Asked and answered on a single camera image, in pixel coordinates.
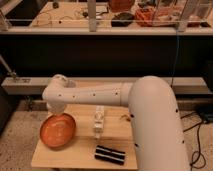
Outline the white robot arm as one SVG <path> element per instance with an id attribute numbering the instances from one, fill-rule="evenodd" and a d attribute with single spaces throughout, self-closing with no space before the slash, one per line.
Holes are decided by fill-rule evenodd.
<path id="1" fill-rule="evenodd" d="M 68 104 L 124 106 L 131 116 L 138 171 L 190 171 L 176 97 L 170 85 L 159 77 L 77 87 L 57 74 L 42 98 L 54 114 L 64 111 Z"/>

